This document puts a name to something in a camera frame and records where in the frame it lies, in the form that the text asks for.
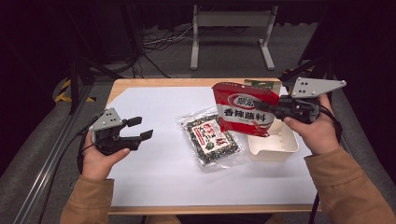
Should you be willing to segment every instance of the white plastic box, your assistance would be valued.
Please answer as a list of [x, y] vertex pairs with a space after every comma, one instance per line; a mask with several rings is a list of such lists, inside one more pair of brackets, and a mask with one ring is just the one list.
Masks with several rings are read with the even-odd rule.
[[247, 137], [249, 157], [254, 161], [285, 161], [299, 148], [294, 131], [280, 119], [268, 130], [269, 137]]

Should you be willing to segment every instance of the brown jacket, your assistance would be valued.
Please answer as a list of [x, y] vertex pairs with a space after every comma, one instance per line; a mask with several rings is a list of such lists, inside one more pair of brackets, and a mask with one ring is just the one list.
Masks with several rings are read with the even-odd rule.
[[[305, 158], [323, 211], [333, 223], [396, 224], [381, 193], [343, 149]], [[63, 224], [107, 223], [114, 180], [81, 176], [61, 217]]]

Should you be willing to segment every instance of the person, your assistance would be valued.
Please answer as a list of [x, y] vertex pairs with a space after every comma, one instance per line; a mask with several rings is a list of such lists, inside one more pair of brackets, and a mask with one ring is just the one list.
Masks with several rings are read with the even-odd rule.
[[[319, 96], [331, 112], [326, 94]], [[340, 146], [332, 120], [320, 114], [311, 124], [285, 118], [284, 122], [304, 140], [312, 156], [305, 159], [318, 190], [320, 205], [332, 223], [395, 224], [393, 211], [358, 163]], [[92, 143], [92, 134], [86, 146]], [[111, 156], [102, 155], [92, 146], [84, 151], [84, 168], [64, 207], [61, 223], [107, 223], [114, 180], [107, 179], [111, 167], [125, 158], [129, 149]], [[146, 223], [176, 224], [176, 217], [148, 217]]]

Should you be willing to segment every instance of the brand logo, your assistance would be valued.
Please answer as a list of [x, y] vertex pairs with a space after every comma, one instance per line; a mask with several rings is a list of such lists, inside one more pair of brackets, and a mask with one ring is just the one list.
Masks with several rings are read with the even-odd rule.
[[255, 101], [259, 100], [256, 97], [242, 93], [234, 94], [228, 97], [228, 103], [230, 103], [230, 105], [246, 110], [254, 109]]

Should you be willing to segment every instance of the red and white food packet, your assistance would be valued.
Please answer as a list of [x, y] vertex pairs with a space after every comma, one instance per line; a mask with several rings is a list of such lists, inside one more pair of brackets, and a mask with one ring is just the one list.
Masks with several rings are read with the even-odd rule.
[[274, 114], [256, 110], [254, 101], [277, 105], [279, 96], [273, 91], [232, 82], [220, 82], [212, 87], [222, 132], [235, 131], [267, 137]]

